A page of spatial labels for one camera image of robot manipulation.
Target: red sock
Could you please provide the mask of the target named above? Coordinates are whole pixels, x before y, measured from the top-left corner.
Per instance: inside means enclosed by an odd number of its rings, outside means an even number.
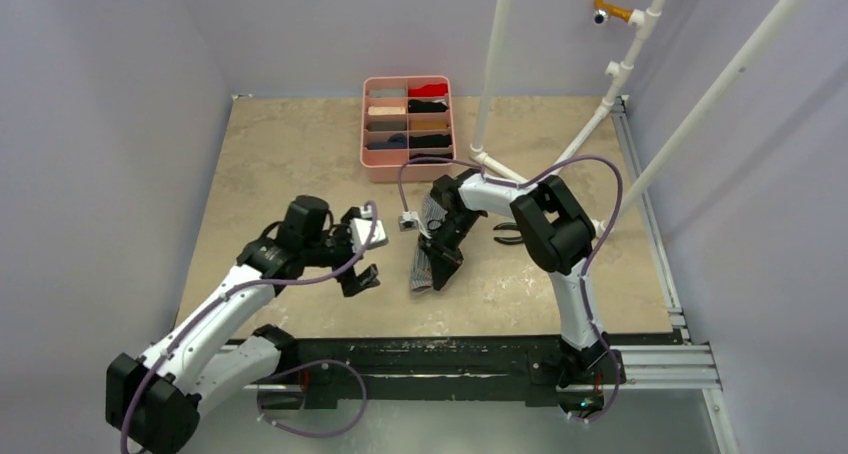
[[[427,84],[418,89],[410,89],[409,97],[440,97],[448,93],[448,85],[442,84]]]

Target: pink organizer box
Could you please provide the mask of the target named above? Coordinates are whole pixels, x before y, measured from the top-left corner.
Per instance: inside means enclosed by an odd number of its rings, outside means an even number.
[[[448,92],[438,98],[430,97],[372,97],[370,93],[383,89],[402,89],[409,92],[410,89],[421,88],[430,84],[447,84]],[[434,101],[444,99],[448,110],[445,112],[428,112],[409,114],[369,114],[370,107],[392,107],[403,108],[406,111],[410,99],[422,101]],[[372,112],[395,111],[385,109],[372,109]],[[369,127],[374,122],[396,122],[398,126],[403,124],[404,129],[371,130]],[[453,102],[451,100],[450,82],[444,76],[411,76],[411,77],[372,77],[365,81],[362,86],[362,140],[360,142],[359,159],[365,168],[365,175],[371,182],[397,182],[398,169],[410,156],[416,154],[450,154],[456,159],[456,136],[453,132]],[[451,144],[449,147],[436,147],[426,149],[409,149],[407,141],[406,149],[368,149],[371,142],[385,142],[391,136],[403,133],[407,140],[410,137],[425,136],[430,134],[449,134]],[[403,169],[404,181],[433,181],[451,168],[450,163],[443,164],[409,164]]]

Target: light purple wall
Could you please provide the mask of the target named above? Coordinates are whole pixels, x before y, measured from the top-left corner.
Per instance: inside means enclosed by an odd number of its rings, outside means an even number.
[[[234,92],[357,95],[370,76],[444,74],[482,89],[496,0],[186,0]],[[651,0],[610,0],[645,8]],[[514,0],[498,92],[606,91],[632,38],[598,29],[592,0]]]
[[[630,86],[643,165],[776,1],[686,0],[652,39]],[[846,450],[846,14],[811,0],[650,190],[743,452]]]
[[[170,326],[229,105],[181,0],[0,0],[0,438],[116,452],[106,366]]]

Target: beige table surface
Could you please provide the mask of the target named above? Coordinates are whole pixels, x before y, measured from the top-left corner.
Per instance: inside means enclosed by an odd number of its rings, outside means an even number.
[[[477,98],[454,99],[463,159],[467,159],[477,104]],[[593,97],[497,98],[486,150],[529,178],[553,162],[597,104]],[[546,273],[533,264],[523,247],[501,246],[492,240],[492,226],[504,220],[498,216],[481,219],[468,235],[462,244],[465,264],[447,290],[409,292],[416,234],[398,231],[401,206],[396,186],[365,179],[358,153],[360,105],[355,98],[235,101],[178,320],[214,290],[245,243],[270,222],[282,219],[296,195],[310,194],[327,200],[336,218],[352,205],[368,199],[377,202],[390,242],[369,251],[358,267],[377,264],[382,285],[350,299],[342,297],[334,281],[286,288],[236,337],[266,323],[301,338],[558,332],[559,316]],[[610,158],[626,176],[609,119],[581,152]],[[607,167],[587,161],[570,166],[562,175],[590,216],[607,217],[615,198],[615,179]],[[410,204],[420,206],[429,184],[407,184],[405,189]],[[307,269],[306,276],[323,272]],[[600,315],[609,332],[671,329],[636,210],[621,219],[598,255],[592,275]]]

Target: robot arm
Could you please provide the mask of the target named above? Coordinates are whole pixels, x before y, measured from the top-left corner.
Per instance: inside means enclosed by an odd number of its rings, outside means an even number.
[[[153,454],[177,452],[194,433],[201,417],[245,385],[299,364],[295,339],[273,326],[256,330],[237,349],[216,354],[260,308],[284,286],[267,279],[297,279],[307,266],[343,267],[366,244],[388,241],[379,220],[367,208],[351,208],[341,224],[324,229],[329,206],[321,199],[298,196],[285,219],[248,243],[215,291],[179,326],[138,358],[118,356],[107,371],[106,420],[120,429],[130,399],[151,375],[142,401],[130,419],[130,437]],[[276,236],[270,231],[277,229]],[[351,266],[337,278],[345,297],[379,285],[373,264],[357,275]],[[255,282],[234,295],[233,286]],[[182,342],[174,350],[177,336]],[[163,354],[167,357],[160,361]]]
[[[430,196],[447,211],[441,225],[419,236],[419,247],[427,255],[433,286],[441,289],[462,265],[459,244],[471,227],[487,213],[512,218],[521,232],[528,254],[548,273],[560,315],[560,334],[574,370],[585,371],[603,357],[598,343],[603,326],[586,315],[580,290],[580,272],[592,251],[595,229],[589,216],[561,178],[550,176],[536,185],[520,189],[486,181],[474,170],[456,178],[443,176],[433,183]],[[591,279],[584,278],[589,303],[595,309]]]

